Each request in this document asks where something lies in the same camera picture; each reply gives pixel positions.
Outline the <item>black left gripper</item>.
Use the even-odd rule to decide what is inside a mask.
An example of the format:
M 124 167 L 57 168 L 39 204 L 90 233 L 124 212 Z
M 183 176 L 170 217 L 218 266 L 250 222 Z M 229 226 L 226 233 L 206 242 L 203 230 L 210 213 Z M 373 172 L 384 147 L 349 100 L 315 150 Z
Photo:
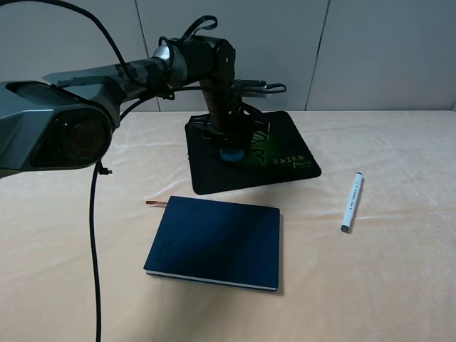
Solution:
M 265 143 L 269 138 L 270 119 L 253 106 L 244 106 L 242 97 L 232 90 L 233 81 L 202 80 L 208 121 L 192 122 L 197 137 L 223 143 L 231 140 L 244 143 L 244 149 Z

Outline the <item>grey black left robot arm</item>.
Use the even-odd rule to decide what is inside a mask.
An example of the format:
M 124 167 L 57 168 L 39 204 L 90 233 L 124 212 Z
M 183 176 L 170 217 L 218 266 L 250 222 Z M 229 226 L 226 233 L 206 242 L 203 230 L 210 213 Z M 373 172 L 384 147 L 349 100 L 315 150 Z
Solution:
M 200 90 L 209 120 L 195 125 L 221 150 L 244 149 L 258 111 L 244 97 L 265 97 L 274 86 L 235 76 L 235 50 L 208 36 L 161 37 L 152 57 L 123 65 L 52 73 L 43 81 L 1 84 L 1 176 L 77 170 L 98 165 L 126 112 L 180 91 Z

